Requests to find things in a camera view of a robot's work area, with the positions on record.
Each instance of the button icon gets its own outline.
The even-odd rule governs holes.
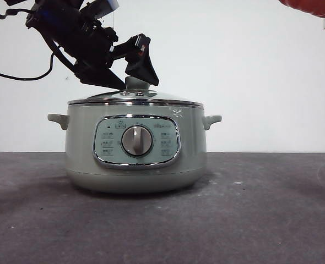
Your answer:
[[[123,122],[123,121],[118,121],[116,124],[115,124],[115,128],[116,129],[125,129],[126,128],[126,124]]]
[[[170,132],[161,132],[161,138],[162,139],[171,139],[171,133]]]
[[[172,147],[172,141],[171,140],[162,140],[161,147]]]
[[[101,146],[102,146],[102,147],[112,147],[112,143],[113,143],[112,140],[106,140],[106,141],[103,141],[103,142],[101,143]]]
[[[161,150],[161,155],[162,156],[171,156],[171,150],[169,150],[169,149]]]
[[[101,151],[101,154],[103,156],[113,156],[113,149],[112,148],[106,148]]]
[[[113,132],[104,132],[101,135],[102,139],[113,139],[113,137],[114,137]]]

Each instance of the pot base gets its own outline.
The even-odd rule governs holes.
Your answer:
[[[188,172],[154,175],[99,175],[66,170],[71,181],[82,188],[113,194],[158,193],[187,187],[204,174],[204,168]]]

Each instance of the white wall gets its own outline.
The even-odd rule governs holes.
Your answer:
[[[208,151],[325,152],[322,19],[277,0],[119,3],[120,41],[141,32],[152,38],[157,89],[223,115],[207,132]],[[48,68],[51,52],[25,17],[0,20],[0,72],[37,76]],[[113,69],[124,78],[125,66]],[[0,78],[0,152],[64,151],[65,132],[47,114],[66,114],[67,101],[106,91],[81,84],[58,61],[37,82]]]

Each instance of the pot handle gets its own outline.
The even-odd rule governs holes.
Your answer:
[[[69,123],[69,115],[48,114],[47,120],[58,123],[62,130],[67,130]]]
[[[221,122],[222,119],[223,118],[220,115],[211,115],[210,117],[203,117],[204,129],[209,130],[212,124]]]

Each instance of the red object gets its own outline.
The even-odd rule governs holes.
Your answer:
[[[325,18],[325,0],[280,0],[284,5]]]

